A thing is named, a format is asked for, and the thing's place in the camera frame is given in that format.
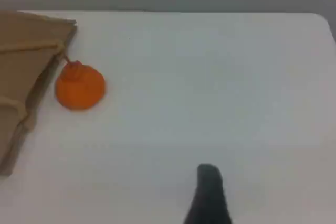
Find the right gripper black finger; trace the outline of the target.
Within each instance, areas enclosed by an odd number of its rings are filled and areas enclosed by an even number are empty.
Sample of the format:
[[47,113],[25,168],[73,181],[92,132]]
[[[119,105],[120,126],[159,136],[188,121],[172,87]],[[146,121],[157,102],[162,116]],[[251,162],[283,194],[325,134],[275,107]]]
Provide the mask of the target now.
[[220,170],[212,164],[197,168],[197,185],[185,224],[232,224]]

